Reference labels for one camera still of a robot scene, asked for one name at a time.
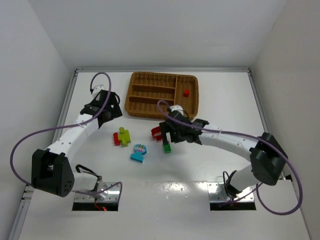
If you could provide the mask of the small green square lego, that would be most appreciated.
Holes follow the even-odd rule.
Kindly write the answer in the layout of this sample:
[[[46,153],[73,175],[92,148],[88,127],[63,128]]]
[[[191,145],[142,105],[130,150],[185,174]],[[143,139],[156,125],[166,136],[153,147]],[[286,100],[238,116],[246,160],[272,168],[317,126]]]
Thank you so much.
[[[172,152],[172,149],[171,149],[171,146],[170,146],[169,143],[163,145],[163,151],[164,151],[165,154],[169,154],[169,153]]]

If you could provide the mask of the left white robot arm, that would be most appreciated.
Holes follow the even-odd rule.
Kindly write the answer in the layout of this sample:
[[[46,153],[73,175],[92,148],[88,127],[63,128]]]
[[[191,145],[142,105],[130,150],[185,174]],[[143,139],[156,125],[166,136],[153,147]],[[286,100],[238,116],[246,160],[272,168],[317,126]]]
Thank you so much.
[[[120,98],[113,91],[100,90],[80,111],[74,126],[45,150],[32,155],[31,185],[59,197],[71,192],[95,194],[102,179],[91,170],[73,170],[71,161],[87,138],[104,123],[122,116]]]

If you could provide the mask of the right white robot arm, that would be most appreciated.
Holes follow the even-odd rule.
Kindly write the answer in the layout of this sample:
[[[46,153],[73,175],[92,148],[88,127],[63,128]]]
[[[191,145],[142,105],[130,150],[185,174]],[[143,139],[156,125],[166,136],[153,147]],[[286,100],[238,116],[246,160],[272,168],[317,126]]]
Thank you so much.
[[[190,121],[179,110],[171,111],[169,117],[159,124],[164,150],[168,149],[169,143],[196,143],[231,152],[249,161],[248,166],[234,170],[224,181],[224,192],[230,198],[236,198],[247,187],[259,183],[268,186],[277,184],[287,155],[272,134],[265,132],[252,139],[226,134],[218,128],[204,131],[208,124],[208,121],[199,118]]]

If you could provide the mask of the red lego arch piece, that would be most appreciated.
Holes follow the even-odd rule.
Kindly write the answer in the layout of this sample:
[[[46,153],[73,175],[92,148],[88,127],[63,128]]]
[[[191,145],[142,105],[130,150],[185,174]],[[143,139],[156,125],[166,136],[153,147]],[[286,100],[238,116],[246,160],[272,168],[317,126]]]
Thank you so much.
[[[155,141],[161,141],[163,139],[161,127],[157,126],[151,130],[151,136]]]

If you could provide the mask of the lime green lego piece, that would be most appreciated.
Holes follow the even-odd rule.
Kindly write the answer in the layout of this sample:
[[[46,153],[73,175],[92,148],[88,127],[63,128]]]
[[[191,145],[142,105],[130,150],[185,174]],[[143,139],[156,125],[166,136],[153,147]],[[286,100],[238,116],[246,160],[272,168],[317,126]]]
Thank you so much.
[[[127,147],[128,144],[131,143],[130,133],[124,127],[119,128],[118,139],[123,147]]]

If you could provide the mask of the brown wicker divided basket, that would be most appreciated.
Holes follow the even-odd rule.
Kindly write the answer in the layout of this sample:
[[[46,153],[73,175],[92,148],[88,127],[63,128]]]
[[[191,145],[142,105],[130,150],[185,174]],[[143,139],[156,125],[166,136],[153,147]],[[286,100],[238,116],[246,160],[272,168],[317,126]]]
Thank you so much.
[[[184,91],[189,89],[189,97]],[[171,105],[180,105],[192,120],[199,109],[199,84],[193,75],[134,72],[131,75],[124,108],[129,116],[149,119],[164,119],[157,107],[159,100]]]

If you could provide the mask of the small red lego brick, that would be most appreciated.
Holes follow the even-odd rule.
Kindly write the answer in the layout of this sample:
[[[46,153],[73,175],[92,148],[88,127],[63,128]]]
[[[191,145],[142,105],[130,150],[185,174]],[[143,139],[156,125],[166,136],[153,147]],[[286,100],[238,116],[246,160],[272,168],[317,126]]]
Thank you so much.
[[[184,90],[184,93],[183,93],[183,96],[184,96],[185,98],[188,98],[188,97],[190,96],[190,90],[189,90],[189,89],[185,89],[185,90]]]

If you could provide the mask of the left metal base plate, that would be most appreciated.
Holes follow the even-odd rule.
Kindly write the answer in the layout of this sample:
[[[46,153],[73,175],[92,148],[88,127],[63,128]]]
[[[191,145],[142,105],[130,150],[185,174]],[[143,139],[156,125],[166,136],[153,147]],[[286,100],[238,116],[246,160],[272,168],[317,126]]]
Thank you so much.
[[[73,202],[80,204],[118,204],[122,194],[123,184],[119,182],[101,181],[97,185],[97,189],[86,194],[76,192]]]

